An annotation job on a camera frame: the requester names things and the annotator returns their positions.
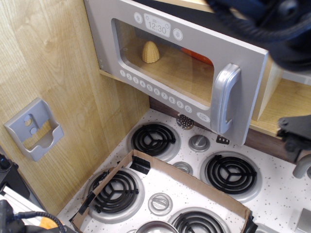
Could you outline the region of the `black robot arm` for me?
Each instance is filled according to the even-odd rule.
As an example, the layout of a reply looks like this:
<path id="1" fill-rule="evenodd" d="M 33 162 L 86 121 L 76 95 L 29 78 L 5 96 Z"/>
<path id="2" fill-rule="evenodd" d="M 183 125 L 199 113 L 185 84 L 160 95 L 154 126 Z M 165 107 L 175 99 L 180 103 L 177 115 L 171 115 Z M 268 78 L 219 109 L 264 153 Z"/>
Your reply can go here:
<path id="1" fill-rule="evenodd" d="M 209 0 L 218 19 L 234 33 L 266 48 L 273 61 L 293 72 L 311 70 L 309 0 Z"/>

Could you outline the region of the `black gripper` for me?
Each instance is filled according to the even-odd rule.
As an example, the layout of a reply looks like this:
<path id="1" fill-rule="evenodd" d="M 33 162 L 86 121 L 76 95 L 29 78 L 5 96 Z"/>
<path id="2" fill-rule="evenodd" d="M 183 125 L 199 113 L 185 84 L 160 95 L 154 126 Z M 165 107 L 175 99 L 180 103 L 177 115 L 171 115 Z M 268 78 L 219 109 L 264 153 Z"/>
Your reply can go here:
<path id="1" fill-rule="evenodd" d="M 297 162 L 303 150 L 311 150 L 311 116 L 282 117 L 277 124 L 287 158 Z"/>

